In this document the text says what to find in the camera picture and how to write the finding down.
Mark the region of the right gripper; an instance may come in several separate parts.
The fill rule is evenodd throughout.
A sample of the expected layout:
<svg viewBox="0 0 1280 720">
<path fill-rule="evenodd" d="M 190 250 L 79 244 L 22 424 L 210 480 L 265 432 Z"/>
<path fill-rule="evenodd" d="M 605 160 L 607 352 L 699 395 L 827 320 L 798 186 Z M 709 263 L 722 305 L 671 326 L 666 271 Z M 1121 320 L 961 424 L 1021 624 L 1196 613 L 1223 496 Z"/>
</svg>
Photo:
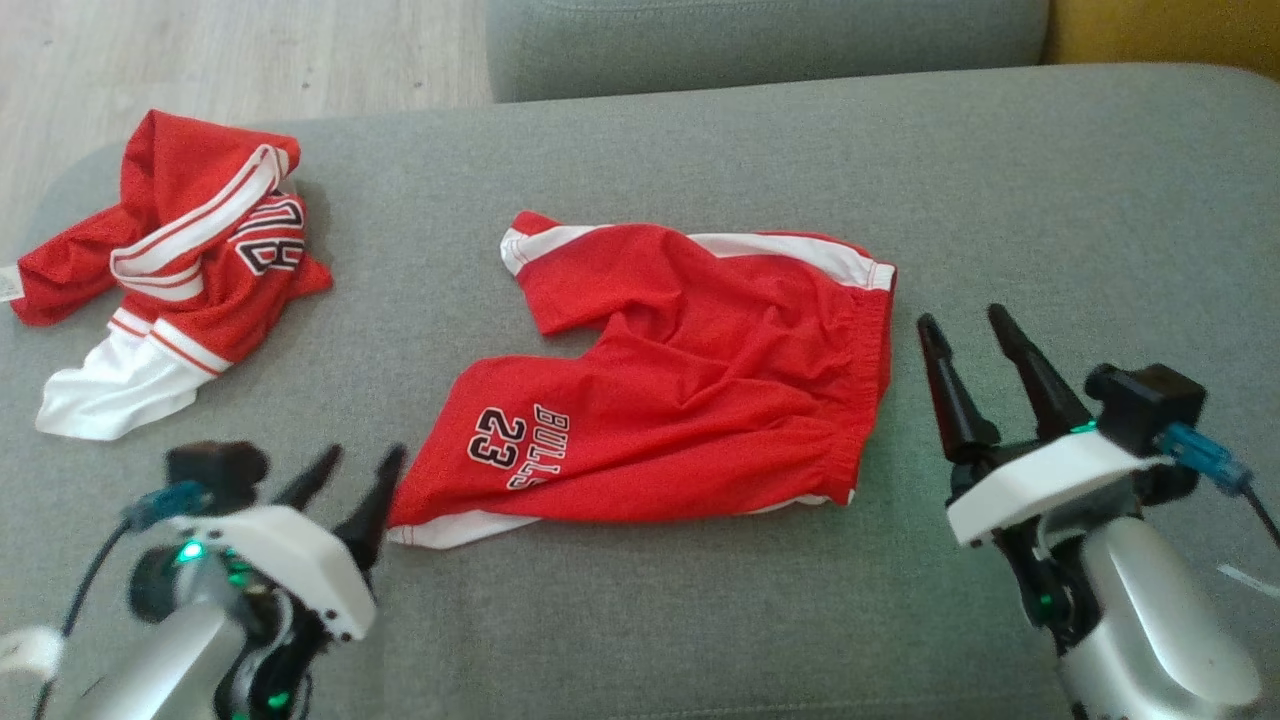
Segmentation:
<svg viewBox="0 0 1280 720">
<path fill-rule="evenodd" d="M 960 546 L 996 547 L 1028 621 L 1066 656 L 1105 623 L 1134 623 L 1165 592 L 1167 543 L 1137 498 L 1138 480 L 1164 462 L 1092 430 L 1091 411 L 1010 311 L 991 304 L 987 316 L 1018 369 L 1043 442 L 993 448 L 997 428 L 978 411 L 934 316 L 920 315 L 916 333 L 940 442 L 956 464 L 946 519 Z"/>
</svg>

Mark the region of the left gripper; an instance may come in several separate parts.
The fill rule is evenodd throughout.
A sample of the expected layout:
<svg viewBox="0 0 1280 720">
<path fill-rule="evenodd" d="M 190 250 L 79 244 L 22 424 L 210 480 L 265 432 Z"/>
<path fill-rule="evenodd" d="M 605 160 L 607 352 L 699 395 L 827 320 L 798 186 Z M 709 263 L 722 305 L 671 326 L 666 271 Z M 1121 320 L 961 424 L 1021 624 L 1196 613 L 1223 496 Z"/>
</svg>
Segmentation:
<svg viewBox="0 0 1280 720">
<path fill-rule="evenodd" d="M 132 719 L 305 719 L 312 665 L 364 641 L 378 605 L 378 564 L 407 448 L 394 445 L 335 536 L 302 512 L 325 488 L 330 445 L 275 505 L 189 523 L 177 544 L 134 565 L 131 611 L 154 626 L 128 664 Z"/>
</svg>

